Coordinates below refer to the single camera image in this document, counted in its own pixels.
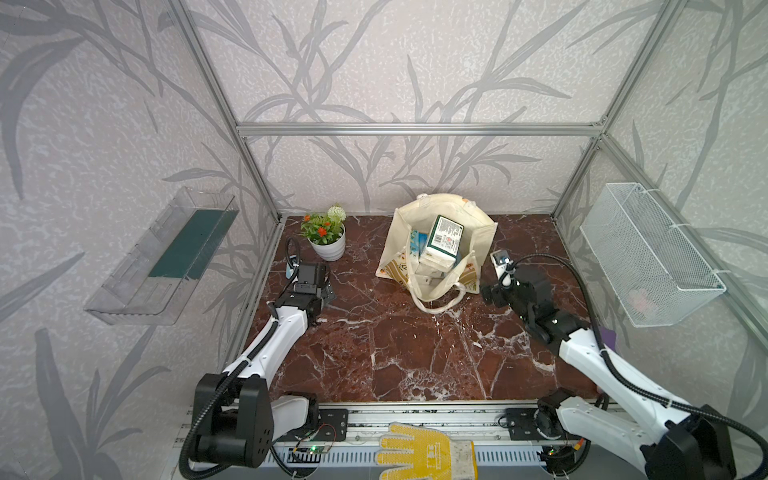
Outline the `cream floral canvas tote bag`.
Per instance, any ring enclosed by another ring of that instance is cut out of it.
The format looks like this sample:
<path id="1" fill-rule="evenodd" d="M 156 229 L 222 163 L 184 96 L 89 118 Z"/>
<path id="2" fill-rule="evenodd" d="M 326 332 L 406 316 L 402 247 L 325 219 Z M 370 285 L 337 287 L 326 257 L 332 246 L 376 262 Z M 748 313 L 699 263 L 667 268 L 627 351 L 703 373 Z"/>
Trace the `cream floral canvas tote bag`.
<path id="1" fill-rule="evenodd" d="M 414 305 L 442 314 L 480 291 L 498 223 L 455 194 L 421 194 L 397 208 L 376 276 L 397 282 Z"/>

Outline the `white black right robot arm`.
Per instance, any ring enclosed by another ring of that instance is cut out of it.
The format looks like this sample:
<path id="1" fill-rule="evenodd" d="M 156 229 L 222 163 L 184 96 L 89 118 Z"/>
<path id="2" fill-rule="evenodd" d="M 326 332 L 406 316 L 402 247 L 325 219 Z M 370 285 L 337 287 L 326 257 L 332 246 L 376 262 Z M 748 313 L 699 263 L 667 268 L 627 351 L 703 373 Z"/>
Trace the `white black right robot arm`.
<path id="1" fill-rule="evenodd" d="M 760 452 L 767 441 L 746 425 L 708 405 L 696 407 L 669 393 L 609 348 L 597 315 L 588 321 L 555 306 L 546 273 L 528 255 L 512 259 L 497 250 L 497 276 L 481 288 L 483 300 L 509 307 L 526 333 L 589 378 L 625 411 L 616 416 L 560 389 L 538 402 L 540 422 L 622 458 L 649 479 L 734 479 L 730 433 L 751 439 Z"/>

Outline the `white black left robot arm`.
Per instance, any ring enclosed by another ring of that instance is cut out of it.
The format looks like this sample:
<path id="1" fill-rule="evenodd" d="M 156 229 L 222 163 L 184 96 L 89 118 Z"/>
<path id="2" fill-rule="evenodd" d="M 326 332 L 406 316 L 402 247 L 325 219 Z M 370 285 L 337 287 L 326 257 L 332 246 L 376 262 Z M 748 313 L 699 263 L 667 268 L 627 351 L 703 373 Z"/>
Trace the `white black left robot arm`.
<path id="1" fill-rule="evenodd" d="M 285 250 L 290 277 L 268 305 L 267 324 L 236 360 L 220 373 L 204 375 L 195 388 L 178 461 L 185 479 L 210 478 L 230 467 L 257 468 L 280 437 L 318 426 L 315 395 L 269 396 L 288 353 L 335 297 L 328 264 L 303 261 L 295 238 Z"/>

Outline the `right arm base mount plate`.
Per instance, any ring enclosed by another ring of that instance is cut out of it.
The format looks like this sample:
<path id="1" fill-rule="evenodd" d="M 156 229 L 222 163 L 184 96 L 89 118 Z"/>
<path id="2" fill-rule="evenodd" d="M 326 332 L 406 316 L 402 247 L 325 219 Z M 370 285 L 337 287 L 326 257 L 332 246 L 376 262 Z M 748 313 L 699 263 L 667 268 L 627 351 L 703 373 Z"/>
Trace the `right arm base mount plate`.
<path id="1" fill-rule="evenodd" d="M 538 428 L 535 407 L 507 408 L 497 420 L 497 425 L 506 430 L 512 441 L 545 441 L 548 437 Z"/>

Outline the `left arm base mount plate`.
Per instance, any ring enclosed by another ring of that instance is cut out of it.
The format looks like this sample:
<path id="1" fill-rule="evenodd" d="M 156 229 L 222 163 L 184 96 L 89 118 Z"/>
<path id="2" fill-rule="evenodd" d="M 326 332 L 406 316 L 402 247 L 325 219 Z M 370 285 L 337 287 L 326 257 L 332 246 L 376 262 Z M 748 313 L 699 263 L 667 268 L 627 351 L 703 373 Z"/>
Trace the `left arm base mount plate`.
<path id="1" fill-rule="evenodd" d="M 345 441 L 349 427 L 349 414 L 350 411 L 345 408 L 321 408 L 316 421 L 309 426 L 288 432 L 281 440 L 292 442 Z"/>

